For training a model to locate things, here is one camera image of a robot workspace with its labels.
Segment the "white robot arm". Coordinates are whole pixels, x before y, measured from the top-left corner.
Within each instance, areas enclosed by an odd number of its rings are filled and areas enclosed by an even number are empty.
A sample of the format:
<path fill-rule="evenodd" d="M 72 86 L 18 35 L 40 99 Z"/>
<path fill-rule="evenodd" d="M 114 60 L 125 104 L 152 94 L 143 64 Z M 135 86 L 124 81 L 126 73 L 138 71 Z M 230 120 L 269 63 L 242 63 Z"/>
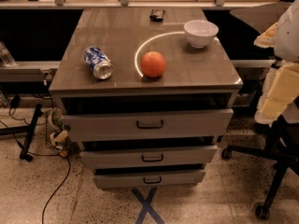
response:
<path fill-rule="evenodd" d="M 281 59 L 278 69 L 271 67 L 265 76 L 254 116 L 258 123 L 270 124 L 299 96 L 299 7 L 293 3 L 254 45 L 273 48 Z"/>

